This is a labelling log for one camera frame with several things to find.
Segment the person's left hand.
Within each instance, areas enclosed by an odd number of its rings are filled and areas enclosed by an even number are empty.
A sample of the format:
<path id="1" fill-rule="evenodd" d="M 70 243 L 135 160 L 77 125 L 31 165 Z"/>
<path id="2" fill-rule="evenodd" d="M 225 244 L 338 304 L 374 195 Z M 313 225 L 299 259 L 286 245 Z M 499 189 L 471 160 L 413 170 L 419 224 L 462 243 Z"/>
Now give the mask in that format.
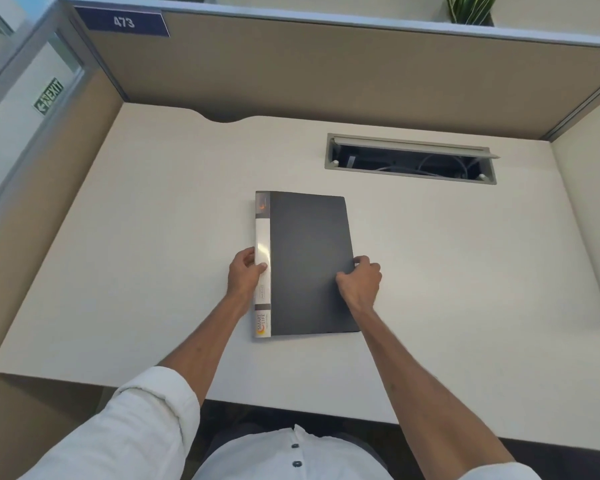
<path id="1" fill-rule="evenodd" d="M 256 261 L 255 248 L 239 251 L 233 258 L 228 272 L 227 297 L 243 306 L 249 306 L 261 275 L 254 275 L 251 266 Z"/>

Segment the blue number plate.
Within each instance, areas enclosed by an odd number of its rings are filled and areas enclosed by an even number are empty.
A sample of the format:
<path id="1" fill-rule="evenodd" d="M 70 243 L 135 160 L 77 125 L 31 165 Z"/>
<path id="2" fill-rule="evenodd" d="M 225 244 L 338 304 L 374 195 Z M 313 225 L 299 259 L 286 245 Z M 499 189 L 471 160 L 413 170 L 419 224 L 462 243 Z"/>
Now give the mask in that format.
<path id="1" fill-rule="evenodd" d="M 170 37 L 167 24 L 160 12 L 88 6 L 74 8 L 90 31 Z"/>

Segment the person's right hand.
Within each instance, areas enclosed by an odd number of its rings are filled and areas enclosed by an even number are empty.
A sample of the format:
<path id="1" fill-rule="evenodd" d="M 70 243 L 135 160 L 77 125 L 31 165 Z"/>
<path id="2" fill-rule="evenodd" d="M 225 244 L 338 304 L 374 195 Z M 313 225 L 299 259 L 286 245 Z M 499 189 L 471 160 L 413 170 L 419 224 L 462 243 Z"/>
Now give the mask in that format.
<path id="1" fill-rule="evenodd" d="M 382 277 L 381 272 L 355 273 L 354 270 L 336 274 L 340 295 L 354 317 L 373 312 Z"/>

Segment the beige cubicle partition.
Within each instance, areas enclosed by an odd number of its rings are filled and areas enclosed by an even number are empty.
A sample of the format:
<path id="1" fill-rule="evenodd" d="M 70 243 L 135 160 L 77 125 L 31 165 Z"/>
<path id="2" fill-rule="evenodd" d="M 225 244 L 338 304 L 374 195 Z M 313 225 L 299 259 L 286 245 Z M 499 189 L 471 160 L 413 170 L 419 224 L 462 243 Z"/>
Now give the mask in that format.
<path id="1" fill-rule="evenodd" d="M 160 12 L 170 37 L 75 6 Z M 600 37 L 161 0 L 55 0 L 0 51 L 0 100 L 48 36 L 118 98 L 214 121 L 280 116 L 551 141 L 600 103 Z"/>

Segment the dark grey display folder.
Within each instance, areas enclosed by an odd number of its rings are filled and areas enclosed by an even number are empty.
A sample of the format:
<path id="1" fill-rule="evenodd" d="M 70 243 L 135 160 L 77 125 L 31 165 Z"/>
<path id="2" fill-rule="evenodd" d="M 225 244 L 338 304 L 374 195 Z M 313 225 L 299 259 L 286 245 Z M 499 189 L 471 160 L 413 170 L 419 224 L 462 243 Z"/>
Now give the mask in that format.
<path id="1" fill-rule="evenodd" d="M 343 196 L 257 191 L 253 298 L 256 339 L 357 333 L 338 273 L 354 270 Z"/>

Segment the white shirt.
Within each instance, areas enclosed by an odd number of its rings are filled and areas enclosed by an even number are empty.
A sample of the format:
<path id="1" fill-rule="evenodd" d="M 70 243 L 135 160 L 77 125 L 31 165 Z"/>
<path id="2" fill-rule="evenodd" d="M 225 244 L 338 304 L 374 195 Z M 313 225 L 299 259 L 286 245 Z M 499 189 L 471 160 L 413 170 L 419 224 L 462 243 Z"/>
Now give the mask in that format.
<path id="1" fill-rule="evenodd" d="M 19 480 L 180 480 L 200 425 L 200 402 L 176 371 L 154 366 L 120 387 L 103 411 L 51 448 Z M 392 480 L 369 452 L 299 426 L 231 440 L 200 480 Z"/>

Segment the green exit sign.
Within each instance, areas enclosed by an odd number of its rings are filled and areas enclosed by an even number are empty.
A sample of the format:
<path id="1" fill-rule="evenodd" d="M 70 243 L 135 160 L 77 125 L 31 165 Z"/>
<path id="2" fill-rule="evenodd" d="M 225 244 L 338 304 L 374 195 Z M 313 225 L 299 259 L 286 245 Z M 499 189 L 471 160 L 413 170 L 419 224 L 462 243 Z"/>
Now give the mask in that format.
<path id="1" fill-rule="evenodd" d="M 42 90 L 32 106 L 40 113 L 40 115 L 45 116 L 63 92 L 63 83 L 58 78 L 54 77 L 44 90 Z"/>

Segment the person's left forearm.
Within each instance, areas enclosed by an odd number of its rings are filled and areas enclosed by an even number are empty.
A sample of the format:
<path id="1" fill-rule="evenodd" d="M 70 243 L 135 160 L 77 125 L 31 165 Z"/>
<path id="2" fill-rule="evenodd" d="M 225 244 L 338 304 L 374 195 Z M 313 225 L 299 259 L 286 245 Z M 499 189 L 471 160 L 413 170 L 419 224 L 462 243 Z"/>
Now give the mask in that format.
<path id="1" fill-rule="evenodd" d="M 200 405 L 207 397 L 227 343 L 250 303 L 251 292 L 228 291 L 200 325 L 159 362 L 159 366 L 183 377 Z"/>

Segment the person's right forearm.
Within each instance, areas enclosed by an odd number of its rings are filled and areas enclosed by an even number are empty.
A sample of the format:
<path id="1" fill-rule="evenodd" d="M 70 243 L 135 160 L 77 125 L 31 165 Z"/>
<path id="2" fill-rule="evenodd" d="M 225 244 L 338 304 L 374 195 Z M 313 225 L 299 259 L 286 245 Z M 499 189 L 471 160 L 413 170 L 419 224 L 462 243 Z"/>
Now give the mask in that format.
<path id="1" fill-rule="evenodd" d="M 373 307 L 353 305 L 351 312 L 425 480 L 459 480 L 478 467 L 514 462 L 490 428 L 414 359 Z"/>

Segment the green potted plant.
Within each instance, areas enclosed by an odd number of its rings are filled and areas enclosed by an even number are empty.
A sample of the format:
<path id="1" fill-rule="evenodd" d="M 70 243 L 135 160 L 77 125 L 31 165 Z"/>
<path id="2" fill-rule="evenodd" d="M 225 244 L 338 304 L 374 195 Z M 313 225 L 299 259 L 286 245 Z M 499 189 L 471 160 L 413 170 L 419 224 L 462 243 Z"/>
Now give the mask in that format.
<path id="1" fill-rule="evenodd" d="M 451 23 L 494 26 L 491 10 L 496 0 L 445 0 Z"/>

